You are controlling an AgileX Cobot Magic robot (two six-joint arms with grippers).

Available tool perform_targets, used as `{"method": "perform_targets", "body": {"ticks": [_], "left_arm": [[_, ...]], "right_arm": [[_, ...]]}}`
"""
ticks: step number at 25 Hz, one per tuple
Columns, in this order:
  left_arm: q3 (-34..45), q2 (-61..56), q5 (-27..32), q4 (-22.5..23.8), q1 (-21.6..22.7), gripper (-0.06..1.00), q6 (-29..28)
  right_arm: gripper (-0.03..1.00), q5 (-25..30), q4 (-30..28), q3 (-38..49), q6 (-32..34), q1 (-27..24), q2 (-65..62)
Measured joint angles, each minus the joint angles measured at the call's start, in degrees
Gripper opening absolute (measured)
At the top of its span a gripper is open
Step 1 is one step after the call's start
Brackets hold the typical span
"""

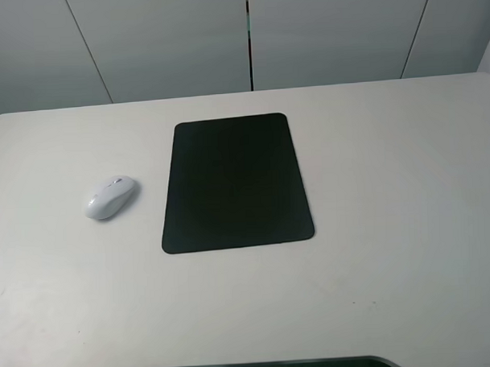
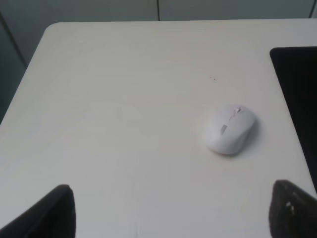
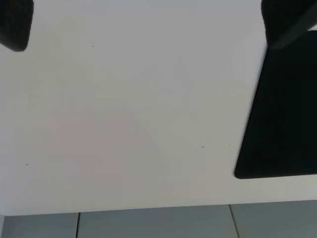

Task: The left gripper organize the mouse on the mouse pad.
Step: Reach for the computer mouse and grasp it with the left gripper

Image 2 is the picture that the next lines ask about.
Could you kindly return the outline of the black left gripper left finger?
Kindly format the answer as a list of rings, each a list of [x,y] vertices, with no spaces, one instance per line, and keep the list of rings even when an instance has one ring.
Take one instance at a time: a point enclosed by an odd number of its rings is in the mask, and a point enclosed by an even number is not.
[[[2,238],[74,238],[75,235],[74,194],[67,184],[55,187],[0,230]]]

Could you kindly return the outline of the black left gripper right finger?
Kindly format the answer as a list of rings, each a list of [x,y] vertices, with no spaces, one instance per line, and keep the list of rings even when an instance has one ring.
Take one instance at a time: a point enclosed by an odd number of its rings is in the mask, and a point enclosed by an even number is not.
[[[273,238],[315,238],[317,200],[288,180],[276,180],[269,207]]]

